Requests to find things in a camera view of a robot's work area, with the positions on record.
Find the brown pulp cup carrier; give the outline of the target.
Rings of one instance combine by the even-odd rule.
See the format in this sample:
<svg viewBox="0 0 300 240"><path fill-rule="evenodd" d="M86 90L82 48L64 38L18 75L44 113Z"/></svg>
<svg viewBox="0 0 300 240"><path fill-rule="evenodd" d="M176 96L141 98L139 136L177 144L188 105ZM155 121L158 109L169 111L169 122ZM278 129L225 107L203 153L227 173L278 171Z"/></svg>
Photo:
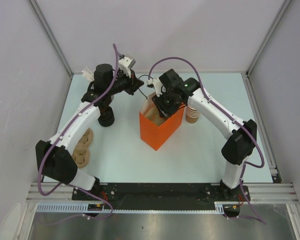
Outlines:
<svg viewBox="0 0 300 240"><path fill-rule="evenodd" d="M155 106L149 108L144 116L158 127L168 119L167 117L161 117L159 110Z"/></svg>

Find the orange paper bag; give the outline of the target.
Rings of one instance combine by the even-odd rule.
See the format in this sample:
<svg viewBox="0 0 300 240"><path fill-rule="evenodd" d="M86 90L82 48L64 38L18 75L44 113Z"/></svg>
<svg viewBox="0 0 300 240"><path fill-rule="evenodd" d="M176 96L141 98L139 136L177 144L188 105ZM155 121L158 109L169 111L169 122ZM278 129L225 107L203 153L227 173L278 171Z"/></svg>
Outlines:
<svg viewBox="0 0 300 240"><path fill-rule="evenodd" d="M145 113L151 107L156 107L152 101L152 97L156 94L154 90L147 94L147 99L144 100L141 109L139 111L139 131L140 139L149 145L152 149L157 151L181 126L185 105L182 105L180 109L172 117L168 118L161 126L156 126L150 120L145 117Z"/></svg>

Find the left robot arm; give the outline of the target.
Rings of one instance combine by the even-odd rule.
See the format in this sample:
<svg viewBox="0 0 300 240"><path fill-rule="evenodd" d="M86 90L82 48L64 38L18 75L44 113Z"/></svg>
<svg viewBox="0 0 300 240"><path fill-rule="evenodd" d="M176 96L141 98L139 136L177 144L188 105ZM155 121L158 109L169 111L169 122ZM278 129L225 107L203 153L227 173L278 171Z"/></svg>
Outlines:
<svg viewBox="0 0 300 240"><path fill-rule="evenodd" d="M102 63L94 72L84 70L83 75L91 82L77 110L59 132L48 141L40 140L35 146L39 177L46 176L60 184L83 189L83 194L90 200L100 196L99 179L80 170L73 153L93 122L99 121L104 126L114 123L110 107L114 95L121 92L133 95L144 84L136 77L133 65L124 58L115 67Z"/></svg>

